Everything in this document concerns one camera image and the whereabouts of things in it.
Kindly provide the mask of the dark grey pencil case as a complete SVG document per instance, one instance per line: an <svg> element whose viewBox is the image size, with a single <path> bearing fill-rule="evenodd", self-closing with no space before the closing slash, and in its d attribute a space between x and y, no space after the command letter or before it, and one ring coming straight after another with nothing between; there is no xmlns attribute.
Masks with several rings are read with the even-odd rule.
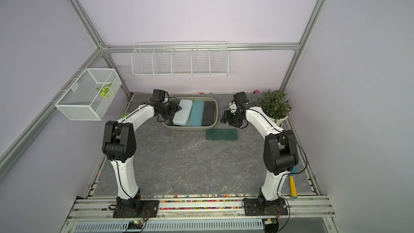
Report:
<svg viewBox="0 0 414 233"><path fill-rule="evenodd" d="M215 103L213 101L206 101L204 103L202 126L213 125L214 119L215 119Z"/></svg>

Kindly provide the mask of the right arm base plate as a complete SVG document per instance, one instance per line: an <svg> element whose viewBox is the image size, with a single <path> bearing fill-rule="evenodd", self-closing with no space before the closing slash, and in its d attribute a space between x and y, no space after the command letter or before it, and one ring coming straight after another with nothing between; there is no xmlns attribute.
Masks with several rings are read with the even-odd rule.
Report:
<svg viewBox="0 0 414 233"><path fill-rule="evenodd" d="M288 215L288 206L283 198L266 201L263 197L244 198L241 201L245 216L284 216Z"/></svg>

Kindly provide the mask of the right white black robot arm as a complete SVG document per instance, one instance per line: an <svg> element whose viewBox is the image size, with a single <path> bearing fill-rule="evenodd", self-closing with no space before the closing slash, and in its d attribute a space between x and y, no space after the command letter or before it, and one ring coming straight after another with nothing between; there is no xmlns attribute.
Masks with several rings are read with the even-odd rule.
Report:
<svg viewBox="0 0 414 233"><path fill-rule="evenodd" d="M278 126L260 107L247 101L233 100L225 108L222 123L243 128L244 122L253 125L264 138L263 161L267 174L259 192L258 203L264 212L270 213L278 203L283 203L282 185L299 163L297 142L292 131Z"/></svg>

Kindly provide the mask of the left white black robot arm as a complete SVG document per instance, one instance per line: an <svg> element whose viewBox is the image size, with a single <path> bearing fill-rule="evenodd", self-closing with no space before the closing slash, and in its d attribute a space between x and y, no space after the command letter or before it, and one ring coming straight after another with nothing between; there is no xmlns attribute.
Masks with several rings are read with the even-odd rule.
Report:
<svg viewBox="0 0 414 233"><path fill-rule="evenodd" d="M167 120L180 110L176 100L148 101L124 118L106 123L102 152L115 172L118 195L114 210L118 213L124 210L138 215L144 211L133 168L137 149L135 131L153 117Z"/></svg>

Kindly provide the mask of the pale blue pencil case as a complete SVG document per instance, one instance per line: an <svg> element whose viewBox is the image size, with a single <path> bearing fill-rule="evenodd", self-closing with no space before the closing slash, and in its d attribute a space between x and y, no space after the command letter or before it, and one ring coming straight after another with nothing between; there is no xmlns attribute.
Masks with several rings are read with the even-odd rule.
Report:
<svg viewBox="0 0 414 233"><path fill-rule="evenodd" d="M176 126L185 126L189 120L192 106L193 106L192 100L189 100L189 99L180 100L179 107L181 109L175 113L172 119L172 123Z"/></svg>

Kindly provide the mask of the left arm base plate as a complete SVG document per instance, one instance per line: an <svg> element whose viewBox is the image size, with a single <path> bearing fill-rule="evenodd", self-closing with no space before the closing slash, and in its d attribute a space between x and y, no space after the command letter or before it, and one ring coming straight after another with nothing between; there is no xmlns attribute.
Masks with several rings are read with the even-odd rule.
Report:
<svg viewBox="0 0 414 233"><path fill-rule="evenodd" d="M141 201L137 208L132 206L116 205L113 211L113 218L115 219L129 219L129 218L156 218L158 213L159 201L146 200Z"/></svg>

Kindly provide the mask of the teal ribbed pencil case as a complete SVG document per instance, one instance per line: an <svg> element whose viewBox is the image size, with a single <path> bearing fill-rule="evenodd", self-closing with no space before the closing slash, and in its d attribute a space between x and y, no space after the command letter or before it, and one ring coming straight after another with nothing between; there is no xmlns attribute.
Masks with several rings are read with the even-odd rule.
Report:
<svg viewBox="0 0 414 233"><path fill-rule="evenodd" d="M191 109L188 125L190 127L201 127L204 112L204 101L195 100Z"/></svg>

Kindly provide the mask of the dark green pencil case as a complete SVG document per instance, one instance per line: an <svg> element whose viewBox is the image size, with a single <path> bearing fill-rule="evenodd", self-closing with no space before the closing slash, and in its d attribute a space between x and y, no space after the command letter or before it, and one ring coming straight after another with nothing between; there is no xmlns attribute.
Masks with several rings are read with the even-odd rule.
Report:
<svg viewBox="0 0 414 233"><path fill-rule="evenodd" d="M237 129L207 129L205 138L207 141L237 141Z"/></svg>

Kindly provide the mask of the beige plastic storage box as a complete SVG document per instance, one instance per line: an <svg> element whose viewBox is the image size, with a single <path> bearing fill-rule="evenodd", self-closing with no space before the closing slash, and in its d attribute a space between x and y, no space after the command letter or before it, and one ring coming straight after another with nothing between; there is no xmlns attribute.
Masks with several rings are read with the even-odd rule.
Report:
<svg viewBox="0 0 414 233"><path fill-rule="evenodd" d="M184 97L170 97L172 99L172 101L176 101L177 103L180 102L180 100L182 99L189 99L192 100L193 102L195 100L203 100L204 102L206 101L213 101L215 103L215 119L214 119L214 123L211 126L201 126L201 127L190 127L188 125L188 122L185 126L176 126L173 124L173 117L169 120L166 120L163 122L163 125L166 126L167 128L170 129L175 129L175 130L193 130L193 131L199 131L199 130L206 130L206 129L211 129L215 126L215 124L217 123L217 117L218 117L218 108L217 108L217 101L211 97L200 97L200 96L184 96Z"/></svg>

